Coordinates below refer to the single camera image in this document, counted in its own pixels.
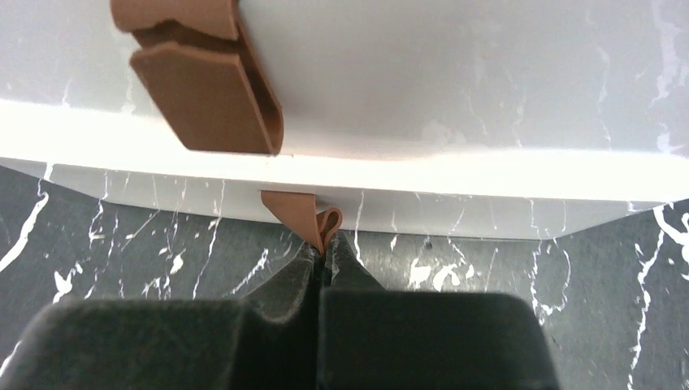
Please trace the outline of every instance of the marble countertop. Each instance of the marble countertop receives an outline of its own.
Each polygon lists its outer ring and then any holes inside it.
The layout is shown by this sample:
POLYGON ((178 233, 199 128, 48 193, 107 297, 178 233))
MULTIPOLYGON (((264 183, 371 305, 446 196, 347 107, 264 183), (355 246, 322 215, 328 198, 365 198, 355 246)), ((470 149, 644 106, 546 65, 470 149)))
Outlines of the marble countertop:
MULTIPOLYGON (((51 302, 241 297, 301 243, 280 225, 114 205, 2 167, 0 182, 0 361, 51 302)), ((557 240, 349 239, 386 288, 531 303, 563 388, 689 388, 687 201, 557 240)))

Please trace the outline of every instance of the glossy white surface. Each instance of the glossy white surface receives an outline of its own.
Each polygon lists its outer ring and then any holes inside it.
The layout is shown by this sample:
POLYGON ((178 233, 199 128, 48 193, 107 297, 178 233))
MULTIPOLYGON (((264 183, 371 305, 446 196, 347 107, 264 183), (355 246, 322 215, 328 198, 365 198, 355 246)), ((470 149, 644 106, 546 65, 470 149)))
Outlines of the glossy white surface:
MULTIPOLYGON (((398 228, 440 234, 466 209, 450 201, 461 198, 472 199, 473 222, 453 235, 564 234, 622 217, 628 202, 689 197, 676 179, 689 167, 687 7, 242 0, 285 115, 284 156, 257 158, 181 147, 129 70, 136 44, 115 30, 106 1, 10 0, 0 157, 225 180, 236 207, 223 215, 233 218, 270 219, 255 205, 270 187, 317 193, 351 223, 366 190, 380 198, 361 213, 363 230, 391 230, 390 210, 419 207, 398 228), (561 199, 582 209, 565 231, 555 220, 535 229, 529 199, 551 219, 570 209, 561 199)), ((102 197, 96 182, 65 175, 55 182, 102 197)), ((176 196, 158 192, 158 206, 176 196)), ((188 211, 219 212, 209 197, 188 211)), ((108 199, 155 206, 140 193, 108 199)))

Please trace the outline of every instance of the brown handle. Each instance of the brown handle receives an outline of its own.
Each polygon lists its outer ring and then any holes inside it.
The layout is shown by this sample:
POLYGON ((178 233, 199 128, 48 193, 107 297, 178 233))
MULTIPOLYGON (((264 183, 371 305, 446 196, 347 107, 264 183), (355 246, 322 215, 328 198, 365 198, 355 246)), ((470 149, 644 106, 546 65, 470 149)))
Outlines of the brown handle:
POLYGON ((335 207, 316 214, 316 196, 311 193, 261 191, 261 201, 280 222, 321 254, 325 254, 327 243, 342 224, 342 212, 335 207))
POLYGON ((141 83, 191 150, 278 154, 282 109, 246 35, 238 0, 111 0, 141 45, 141 83))

